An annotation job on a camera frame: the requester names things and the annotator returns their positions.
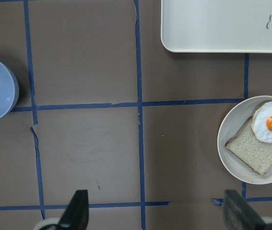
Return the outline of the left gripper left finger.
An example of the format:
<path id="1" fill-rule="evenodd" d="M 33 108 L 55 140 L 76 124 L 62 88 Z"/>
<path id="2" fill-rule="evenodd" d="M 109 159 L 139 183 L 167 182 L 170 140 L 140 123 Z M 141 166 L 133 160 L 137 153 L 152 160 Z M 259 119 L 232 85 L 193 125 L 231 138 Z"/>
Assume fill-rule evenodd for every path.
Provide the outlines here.
<path id="1" fill-rule="evenodd" d="M 89 222 L 87 190 L 77 190 L 60 218 L 45 219 L 35 230 L 86 230 Z"/>

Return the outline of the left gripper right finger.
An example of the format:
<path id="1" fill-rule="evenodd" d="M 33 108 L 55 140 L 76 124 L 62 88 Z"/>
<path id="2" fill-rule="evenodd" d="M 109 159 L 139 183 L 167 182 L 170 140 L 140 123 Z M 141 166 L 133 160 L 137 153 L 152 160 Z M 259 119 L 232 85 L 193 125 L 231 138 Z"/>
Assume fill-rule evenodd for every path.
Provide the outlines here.
<path id="1" fill-rule="evenodd" d="M 272 218 L 262 218 L 235 190 L 225 190 L 223 217 L 229 230 L 272 230 Z"/>

